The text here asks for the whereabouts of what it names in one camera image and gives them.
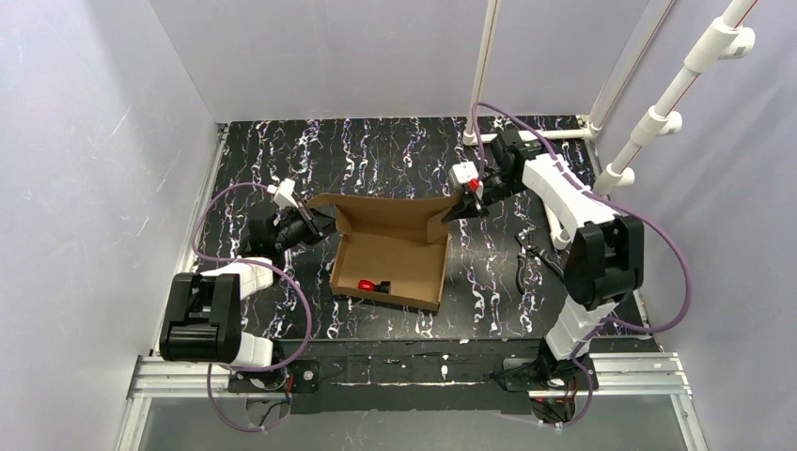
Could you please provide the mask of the small red ball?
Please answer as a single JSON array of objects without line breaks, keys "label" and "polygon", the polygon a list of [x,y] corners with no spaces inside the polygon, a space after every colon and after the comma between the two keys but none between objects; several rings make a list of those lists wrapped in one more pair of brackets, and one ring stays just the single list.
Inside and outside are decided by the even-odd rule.
[{"label": "small red ball", "polygon": [[375,289],[375,284],[367,279],[361,279],[357,284],[357,288],[362,291],[371,292]]}]

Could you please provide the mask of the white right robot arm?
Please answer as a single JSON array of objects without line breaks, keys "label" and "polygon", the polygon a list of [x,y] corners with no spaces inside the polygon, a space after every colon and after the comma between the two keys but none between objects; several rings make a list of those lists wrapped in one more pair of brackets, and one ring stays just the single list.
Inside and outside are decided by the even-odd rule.
[{"label": "white right robot arm", "polygon": [[558,245],[569,251],[563,270],[567,296],[540,355],[558,363],[586,354],[590,333],[642,285],[645,228],[593,199],[549,146],[507,130],[489,144],[493,167],[452,165],[449,184],[461,198],[444,220],[485,217],[490,206],[524,192],[552,212],[561,228]]}]

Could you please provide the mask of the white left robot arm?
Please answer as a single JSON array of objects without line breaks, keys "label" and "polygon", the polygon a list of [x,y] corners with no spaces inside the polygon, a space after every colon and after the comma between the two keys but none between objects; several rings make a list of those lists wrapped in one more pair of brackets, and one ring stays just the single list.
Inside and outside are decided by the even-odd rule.
[{"label": "white left robot arm", "polygon": [[233,262],[215,270],[181,272],[171,283],[159,337],[166,361],[212,363],[236,368],[273,366],[274,342],[242,328],[242,300],[274,282],[285,253],[314,245],[336,231],[333,215],[286,207],[248,222]]}]

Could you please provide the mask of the brown cardboard box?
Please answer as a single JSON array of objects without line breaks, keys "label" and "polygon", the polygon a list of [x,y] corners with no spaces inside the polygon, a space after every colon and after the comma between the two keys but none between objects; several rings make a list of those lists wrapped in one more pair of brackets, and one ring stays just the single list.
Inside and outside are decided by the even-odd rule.
[{"label": "brown cardboard box", "polygon": [[[450,250],[445,214],[458,196],[379,198],[319,194],[307,205],[332,206],[340,243],[330,277],[335,295],[436,312]],[[357,288],[361,279],[375,284]]]}]

